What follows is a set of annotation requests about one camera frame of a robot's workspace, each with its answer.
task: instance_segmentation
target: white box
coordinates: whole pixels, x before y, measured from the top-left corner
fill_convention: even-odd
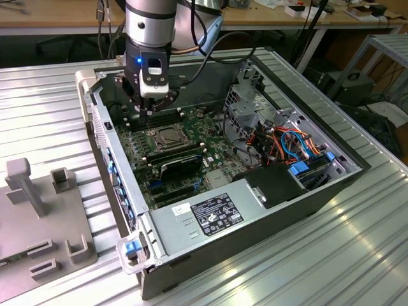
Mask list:
[[[304,11],[295,11],[290,6],[285,7],[285,13],[287,13],[288,15],[290,15],[292,17],[300,17],[300,16],[302,16],[303,12]]]
[[[316,15],[318,9],[319,9],[319,8],[312,7],[312,9],[310,10],[309,20],[312,20],[312,19],[314,18],[314,16]],[[308,13],[309,13],[309,7],[307,6],[307,7],[305,8],[305,11],[302,13],[302,17],[303,17],[304,19],[306,19]],[[321,12],[321,15],[320,15],[320,17],[319,17],[319,19],[325,18],[326,15],[327,15],[327,13],[326,13],[325,11],[322,11],[322,12]]]

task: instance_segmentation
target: cpu socket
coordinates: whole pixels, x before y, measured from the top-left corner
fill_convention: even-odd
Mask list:
[[[185,147],[191,143],[191,140],[176,124],[153,129],[148,135],[153,137],[159,151]]]

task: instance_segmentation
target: aluminum table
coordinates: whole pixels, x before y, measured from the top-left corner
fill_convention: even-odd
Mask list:
[[[34,176],[60,166],[74,170],[99,255],[95,264],[4,305],[407,305],[407,167],[279,55],[265,49],[256,54],[372,169],[315,215],[145,302],[115,253],[119,234],[73,76],[117,62],[0,70],[0,175],[4,161],[16,156],[29,158]],[[287,105],[273,85],[265,90]]]

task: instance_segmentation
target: motherboard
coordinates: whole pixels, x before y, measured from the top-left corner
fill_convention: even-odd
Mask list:
[[[173,123],[128,124],[116,131],[149,208],[229,184],[247,167],[223,137],[217,112],[178,109]]]

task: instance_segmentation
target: open computer chassis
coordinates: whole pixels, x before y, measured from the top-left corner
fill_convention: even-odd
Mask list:
[[[170,73],[192,75],[199,64],[181,57]],[[144,300],[316,213],[370,168],[256,56],[244,65],[208,63],[147,125],[113,84],[121,70],[96,69],[85,97],[122,228],[122,267],[136,273]],[[276,105],[264,80],[290,107]],[[266,134],[274,128],[297,134],[278,135],[290,156],[272,147]]]

